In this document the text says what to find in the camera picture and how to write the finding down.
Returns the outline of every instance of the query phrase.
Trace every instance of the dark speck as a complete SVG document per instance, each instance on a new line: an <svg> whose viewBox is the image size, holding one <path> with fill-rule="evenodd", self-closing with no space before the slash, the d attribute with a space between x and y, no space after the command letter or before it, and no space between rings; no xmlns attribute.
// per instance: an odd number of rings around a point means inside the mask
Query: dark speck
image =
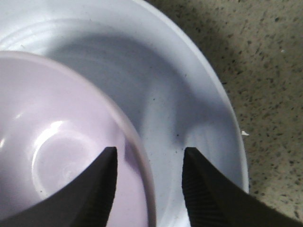
<svg viewBox="0 0 303 227"><path fill-rule="evenodd" d="M294 215L295 215L297 218L300 218L297 211L294 211Z"/></svg>
<svg viewBox="0 0 303 227"><path fill-rule="evenodd" d="M268 69L269 68L269 62L265 62L263 66L264 66L265 69Z"/></svg>

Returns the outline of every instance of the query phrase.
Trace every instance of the pale purple bowl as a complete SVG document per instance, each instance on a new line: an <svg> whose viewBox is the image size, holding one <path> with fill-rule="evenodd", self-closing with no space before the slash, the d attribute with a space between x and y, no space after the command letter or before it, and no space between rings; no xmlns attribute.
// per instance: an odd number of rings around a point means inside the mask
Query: pale purple bowl
<svg viewBox="0 0 303 227"><path fill-rule="evenodd" d="M0 106L0 219L54 194L105 147L116 146L117 189L107 226L154 222L151 170L139 136L90 82L47 58L0 52Z"/></svg>

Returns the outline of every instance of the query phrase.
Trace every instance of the concrete floor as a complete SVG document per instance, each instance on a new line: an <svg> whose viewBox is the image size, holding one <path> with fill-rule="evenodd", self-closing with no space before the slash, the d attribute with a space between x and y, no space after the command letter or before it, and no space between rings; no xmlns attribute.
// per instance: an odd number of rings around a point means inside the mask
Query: concrete floor
<svg viewBox="0 0 303 227"><path fill-rule="evenodd" d="M196 43L236 112L250 194L303 222L303 0L149 0Z"/></svg>

